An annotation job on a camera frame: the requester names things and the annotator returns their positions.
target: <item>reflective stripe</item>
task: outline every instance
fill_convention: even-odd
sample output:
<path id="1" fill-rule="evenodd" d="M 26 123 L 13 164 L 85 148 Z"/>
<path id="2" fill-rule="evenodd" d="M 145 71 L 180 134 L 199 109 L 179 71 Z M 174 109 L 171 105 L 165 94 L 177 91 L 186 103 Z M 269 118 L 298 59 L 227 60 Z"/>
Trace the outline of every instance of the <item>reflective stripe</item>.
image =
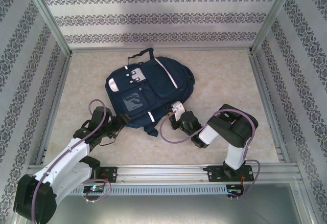
<path id="1" fill-rule="evenodd" d="M 165 69 L 165 71 L 167 72 L 167 74 L 168 74 L 168 76 L 169 76 L 170 80 L 171 80 L 171 81 L 172 81 L 172 83 L 174 84 L 175 88 L 178 88 L 178 86 L 177 86 L 176 82 L 174 81 L 174 79 L 173 79 L 172 75 L 170 75 L 170 73 L 167 71 L 167 69 L 164 67 L 164 65 L 163 65 L 163 64 L 161 64 L 161 63 L 160 63 L 160 61 L 159 61 L 159 60 L 157 60 L 156 58 L 155 58 L 155 61 L 157 61 L 157 62 L 158 62 L 158 64 L 160 64 L 160 65 L 161 65 L 161 67 Z"/>
<path id="2" fill-rule="evenodd" d="M 114 81 L 113 78 L 111 78 L 111 79 L 108 81 L 108 84 L 109 84 L 109 87 L 110 87 L 110 89 L 111 89 L 112 91 L 114 91 L 114 92 L 119 91 L 119 90 L 118 90 L 118 87 L 117 87 L 117 85 L 116 85 L 116 82 Z"/>
<path id="3" fill-rule="evenodd" d="M 150 116 L 150 118 L 151 118 L 151 121 L 154 123 L 154 118 L 153 118 L 151 112 L 148 111 L 148 114 L 149 114 L 149 116 Z"/>

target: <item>backpack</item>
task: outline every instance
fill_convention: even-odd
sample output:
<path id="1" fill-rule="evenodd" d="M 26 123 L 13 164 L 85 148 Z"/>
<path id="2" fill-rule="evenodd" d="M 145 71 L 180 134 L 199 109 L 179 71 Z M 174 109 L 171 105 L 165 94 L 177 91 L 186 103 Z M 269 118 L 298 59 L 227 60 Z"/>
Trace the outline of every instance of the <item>backpack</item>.
<path id="1" fill-rule="evenodd" d="M 116 114 L 130 117 L 128 127 L 144 127 L 151 136 L 158 136 L 154 128 L 172 108 L 184 103 L 193 92 L 193 73 L 174 59 L 153 56 L 153 48 L 132 57 L 150 54 L 150 60 L 129 64 L 112 72 L 106 80 L 106 90 Z"/>

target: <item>beige floor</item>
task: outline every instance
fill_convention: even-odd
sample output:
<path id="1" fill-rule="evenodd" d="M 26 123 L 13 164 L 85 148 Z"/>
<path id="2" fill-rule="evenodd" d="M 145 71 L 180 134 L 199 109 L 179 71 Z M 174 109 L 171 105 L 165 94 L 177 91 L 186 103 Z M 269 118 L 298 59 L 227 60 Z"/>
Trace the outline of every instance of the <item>beige floor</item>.
<path id="1" fill-rule="evenodd" d="M 74 53 L 52 131 L 45 164 L 49 163 L 72 138 L 75 130 L 90 119 L 87 107 L 92 99 L 101 99 L 112 109 L 105 91 L 108 75 L 127 64 L 127 57 L 135 52 Z M 278 162 L 269 125 L 256 87 L 246 51 L 184 51 L 155 52 L 188 66 L 194 73 L 194 92 L 184 104 L 192 110 L 200 123 L 224 103 L 237 107 L 259 122 L 248 159 Z M 132 62 L 146 61 L 148 55 Z M 173 131 L 169 122 L 163 133 L 171 140 L 181 140 L 185 134 Z M 102 164 L 211 164 L 222 163 L 227 153 L 227 142 L 216 140 L 206 149 L 197 148 L 191 141 L 179 145 L 168 144 L 160 137 L 148 136 L 143 128 L 124 128 L 116 142 L 96 147 L 90 154 Z"/>

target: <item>wall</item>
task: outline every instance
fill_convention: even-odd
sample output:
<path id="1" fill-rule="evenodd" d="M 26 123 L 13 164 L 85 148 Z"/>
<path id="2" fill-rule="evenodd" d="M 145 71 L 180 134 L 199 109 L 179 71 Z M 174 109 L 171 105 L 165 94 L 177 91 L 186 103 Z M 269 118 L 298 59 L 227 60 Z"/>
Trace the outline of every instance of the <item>wall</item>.
<path id="1" fill-rule="evenodd" d="M 274 0 L 45 0 L 71 48 L 250 47 Z"/>
<path id="2" fill-rule="evenodd" d="M 0 0 L 0 223 L 42 141 L 65 56 L 32 0 Z"/>
<path id="3" fill-rule="evenodd" d="M 327 0 L 286 0 L 256 56 L 319 223 L 327 222 Z"/>

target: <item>mounting plate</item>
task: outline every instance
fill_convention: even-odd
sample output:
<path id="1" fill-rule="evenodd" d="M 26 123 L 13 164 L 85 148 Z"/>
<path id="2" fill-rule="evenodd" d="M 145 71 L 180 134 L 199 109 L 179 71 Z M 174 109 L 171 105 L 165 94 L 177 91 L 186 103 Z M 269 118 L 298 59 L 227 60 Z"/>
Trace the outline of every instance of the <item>mounting plate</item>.
<path id="1" fill-rule="evenodd" d="M 116 179 L 117 179 L 117 167 L 102 167 L 100 169 L 100 174 L 105 174 L 108 177 L 108 181 L 110 181 L 110 183 L 116 183 Z"/>
<path id="2" fill-rule="evenodd" d="M 250 165 L 243 165 L 239 170 L 234 171 L 234 175 L 230 178 L 224 172 L 224 166 L 211 165 L 203 168 L 207 171 L 209 182 L 240 182 L 241 175 L 245 182 L 253 182 L 253 171 Z"/>

